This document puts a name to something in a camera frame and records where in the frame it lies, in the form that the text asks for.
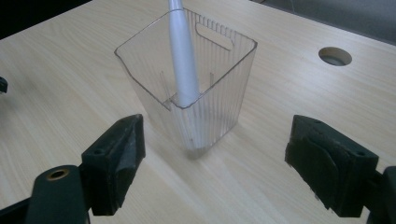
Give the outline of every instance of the light wooden table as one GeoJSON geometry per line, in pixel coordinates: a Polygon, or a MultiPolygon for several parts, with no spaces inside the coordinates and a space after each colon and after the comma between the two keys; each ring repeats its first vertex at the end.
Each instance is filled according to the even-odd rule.
{"type": "MultiPolygon", "coordinates": [[[[114,217],[92,223],[365,223],[339,218],[284,162],[292,116],[321,119],[396,164],[396,48],[247,0],[184,6],[255,39],[238,124],[188,160],[146,119],[147,157],[114,217]],[[318,51],[348,51],[350,65],[318,51]]],[[[94,0],[0,41],[0,208],[37,175],[81,163],[116,120],[147,113],[113,54],[167,10],[163,0],[94,0]]]]}

